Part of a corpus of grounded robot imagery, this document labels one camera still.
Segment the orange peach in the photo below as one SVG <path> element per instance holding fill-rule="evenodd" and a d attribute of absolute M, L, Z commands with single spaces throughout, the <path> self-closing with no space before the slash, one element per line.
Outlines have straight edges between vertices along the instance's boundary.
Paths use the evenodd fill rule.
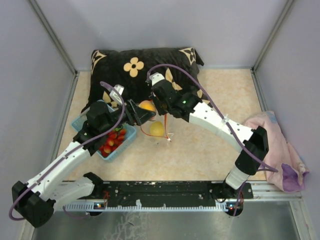
<path fill-rule="evenodd" d="M 144 100 L 144 101 L 140 102 L 138 106 L 140 108 L 148 110 L 148 111 L 152 111 L 152 112 L 157 111 L 155 105 L 149 100 Z"/>

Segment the yellow apple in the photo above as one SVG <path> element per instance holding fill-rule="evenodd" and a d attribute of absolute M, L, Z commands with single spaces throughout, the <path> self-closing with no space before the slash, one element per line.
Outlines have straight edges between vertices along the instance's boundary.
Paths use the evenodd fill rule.
<path fill-rule="evenodd" d="M 162 122 L 154 121 L 149 127 L 149 134 L 153 137 L 163 137 L 165 135 L 165 127 Z"/>

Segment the clear zip top bag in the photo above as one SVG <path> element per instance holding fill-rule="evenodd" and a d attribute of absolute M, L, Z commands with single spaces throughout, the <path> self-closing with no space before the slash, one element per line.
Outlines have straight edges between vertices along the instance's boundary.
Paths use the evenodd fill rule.
<path fill-rule="evenodd" d="M 174 136 L 173 117 L 168 113 L 156 115 L 140 126 L 140 131 L 155 145 L 171 145 Z"/>

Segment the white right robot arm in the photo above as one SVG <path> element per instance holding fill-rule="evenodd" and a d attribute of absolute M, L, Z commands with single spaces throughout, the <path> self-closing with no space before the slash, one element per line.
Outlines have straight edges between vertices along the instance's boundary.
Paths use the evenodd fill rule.
<path fill-rule="evenodd" d="M 166 79 L 151 81 L 151 99 L 160 115 L 170 114 L 174 118 L 198 125 L 224 139 L 239 152 L 233 168 L 226 176 L 223 192 L 235 198 L 241 185 L 256 174 L 269 151 L 267 131 L 263 127 L 252 129 L 227 117 L 221 117 L 208 104 L 193 93 L 181 94 Z"/>

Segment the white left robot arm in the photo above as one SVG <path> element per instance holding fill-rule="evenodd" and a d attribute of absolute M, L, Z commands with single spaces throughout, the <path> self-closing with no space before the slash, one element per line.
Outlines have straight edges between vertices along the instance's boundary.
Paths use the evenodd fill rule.
<path fill-rule="evenodd" d="M 107 134 L 123 124 L 141 126 L 156 115 L 128 100 L 117 110 L 111 110 L 103 101 L 94 102 L 83 116 L 81 130 L 62 152 L 41 173 L 26 183 L 12 186 L 13 206 L 23 219 L 33 227 L 43 226 L 57 209 L 83 198 L 101 197 L 104 182 L 96 174 L 88 172 L 77 181 L 61 186 L 60 183 L 79 164 L 89 159 L 107 140 Z"/>

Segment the red strawberry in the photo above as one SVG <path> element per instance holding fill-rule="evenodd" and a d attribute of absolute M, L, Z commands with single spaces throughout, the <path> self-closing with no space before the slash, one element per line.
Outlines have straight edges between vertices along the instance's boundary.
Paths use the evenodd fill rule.
<path fill-rule="evenodd" d="M 117 132 L 117 138 L 116 139 L 119 142 L 123 142 L 125 140 L 126 134 L 127 134 L 127 130 L 125 128 L 123 128 L 123 129 L 121 129 L 121 130 L 119 130 Z"/>
<path fill-rule="evenodd" d="M 102 151 L 106 154 L 110 154 L 113 151 L 113 147 L 109 145 L 105 145 Z"/>
<path fill-rule="evenodd" d="M 105 144 L 108 145 L 108 146 L 114 146 L 115 145 L 115 141 L 117 140 L 117 137 L 118 137 L 118 134 L 116 132 L 110 132 L 108 135 L 107 135 L 107 139 L 106 139 L 106 142 Z"/>

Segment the black floral pillow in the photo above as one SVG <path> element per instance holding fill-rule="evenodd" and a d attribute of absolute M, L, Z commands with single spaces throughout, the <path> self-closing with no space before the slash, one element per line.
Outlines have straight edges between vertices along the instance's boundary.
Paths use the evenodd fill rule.
<path fill-rule="evenodd" d="M 204 62 L 193 47 L 161 47 L 132 49 L 124 51 L 94 50 L 91 54 L 91 77 L 89 97 L 85 108 L 98 100 L 115 108 L 116 102 L 110 98 L 109 90 L 101 86 L 106 82 L 111 86 L 122 85 L 124 100 L 132 99 L 139 104 L 149 100 L 151 87 L 147 84 L 147 72 L 159 65 L 156 72 L 171 82 L 173 88 L 182 94 L 191 92 L 209 104 L 207 96 L 194 81 L 175 69 L 178 66 L 194 79 L 198 78 L 199 66 Z"/>

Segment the light blue plastic basket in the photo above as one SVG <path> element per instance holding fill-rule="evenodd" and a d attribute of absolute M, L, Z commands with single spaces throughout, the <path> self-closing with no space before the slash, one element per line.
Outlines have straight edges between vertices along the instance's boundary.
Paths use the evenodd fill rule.
<path fill-rule="evenodd" d="M 74 142 L 80 144 L 104 133 L 104 132 L 86 132 L 85 131 L 85 111 L 80 114 L 72 123 L 71 126 L 77 131 L 77 134 L 72 138 Z M 114 146 L 112 146 L 112 152 L 107 154 L 103 152 L 103 147 L 106 145 L 107 135 L 111 132 L 118 132 L 121 129 L 126 129 L 126 135 L 123 142 L 115 141 Z M 129 124 L 123 124 L 118 127 L 112 127 L 107 130 L 108 134 L 101 136 L 87 144 L 84 145 L 85 149 L 89 149 L 90 154 L 98 154 L 103 160 L 112 162 L 118 157 L 132 142 L 137 138 L 137 130 L 134 126 Z"/>

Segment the pink cloth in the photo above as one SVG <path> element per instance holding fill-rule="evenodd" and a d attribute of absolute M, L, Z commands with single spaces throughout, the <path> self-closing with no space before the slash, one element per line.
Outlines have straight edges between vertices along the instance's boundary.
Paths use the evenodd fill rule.
<path fill-rule="evenodd" d="M 267 131 L 269 150 L 264 162 L 278 172 L 266 171 L 268 183 L 286 193 L 300 192 L 305 188 L 304 177 L 309 173 L 294 147 L 286 140 L 273 111 L 254 114 L 244 125 L 252 129 L 263 127 Z"/>

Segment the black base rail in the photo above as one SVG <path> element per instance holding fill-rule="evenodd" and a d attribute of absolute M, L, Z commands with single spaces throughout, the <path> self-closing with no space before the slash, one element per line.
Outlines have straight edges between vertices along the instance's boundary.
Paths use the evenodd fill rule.
<path fill-rule="evenodd" d="M 214 207 L 238 197 L 223 181 L 109 181 L 82 200 L 106 200 L 108 207 Z"/>

